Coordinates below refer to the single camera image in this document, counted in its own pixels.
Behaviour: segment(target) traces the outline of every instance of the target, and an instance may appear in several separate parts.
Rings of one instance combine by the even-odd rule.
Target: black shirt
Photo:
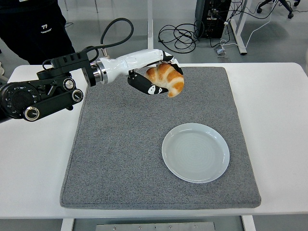
[[[38,10],[57,0],[0,0],[0,13],[19,13]]]

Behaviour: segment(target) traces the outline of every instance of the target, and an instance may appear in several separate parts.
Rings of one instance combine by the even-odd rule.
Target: white table
[[[0,218],[202,217],[308,213],[308,77],[294,63],[182,64],[226,69],[256,182],[257,208],[86,210],[60,206],[60,190],[81,103],[37,122],[0,124]],[[20,66],[10,81],[36,79]],[[77,87],[87,87],[81,70]]]

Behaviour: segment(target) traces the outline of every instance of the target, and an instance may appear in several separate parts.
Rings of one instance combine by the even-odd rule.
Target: robotic arm
[[[153,64],[171,64],[181,74],[178,61],[161,50],[142,50],[116,59],[107,57],[89,61],[87,50],[50,60],[52,68],[37,73],[39,80],[13,82],[0,86],[0,123],[14,118],[36,121],[63,109],[72,110],[83,99],[70,71],[82,69],[90,87],[97,82],[113,82],[119,75],[128,76],[128,83],[146,94],[160,94],[167,89],[153,85],[136,73]]]

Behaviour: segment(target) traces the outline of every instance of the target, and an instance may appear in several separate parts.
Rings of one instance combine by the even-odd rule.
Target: printed logo
[[[42,25],[41,27],[43,28],[43,30],[44,30],[44,29],[47,29],[47,24]],[[42,34],[47,33],[47,32],[49,32],[49,31],[51,31],[51,29],[52,29],[52,28],[50,28],[49,30],[41,31],[41,33],[42,33]]]

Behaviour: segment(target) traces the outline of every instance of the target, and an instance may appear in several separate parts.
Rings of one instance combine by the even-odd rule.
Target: black circular joint
[[[71,89],[74,89],[75,88],[75,82],[73,79],[71,78],[66,78],[64,81],[63,81],[63,87],[65,90],[71,90]]]
[[[24,109],[38,101],[39,92],[28,83],[9,83],[0,88],[0,107],[7,117],[23,118]]]
[[[35,121],[39,118],[39,110],[36,107],[28,107],[25,109],[24,116],[28,121]]]
[[[76,89],[75,91],[73,91],[72,93],[72,98],[75,102],[80,102],[83,99],[83,93],[81,90]]]

